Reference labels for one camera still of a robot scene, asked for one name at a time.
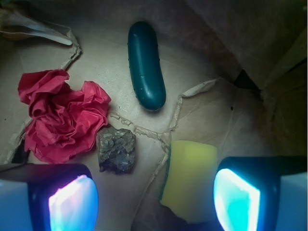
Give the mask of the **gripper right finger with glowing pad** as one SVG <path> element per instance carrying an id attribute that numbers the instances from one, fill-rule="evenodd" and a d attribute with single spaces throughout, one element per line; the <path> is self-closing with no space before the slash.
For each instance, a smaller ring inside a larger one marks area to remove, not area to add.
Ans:
<path id="1" fill-rule="evenodd" d="M 307 158 L 227 157 L 218 166 L 213 196 L 225 231 L 306 231 Z"/>

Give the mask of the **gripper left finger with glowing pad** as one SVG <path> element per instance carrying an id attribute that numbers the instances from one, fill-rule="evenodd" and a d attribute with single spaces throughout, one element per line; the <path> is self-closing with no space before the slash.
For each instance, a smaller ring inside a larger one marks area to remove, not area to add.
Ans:
<path id="1" fill-rule="evenodd" d="M 92 231 L 99 196 L 84 164 L 0 167 L 2 231 Z"/>

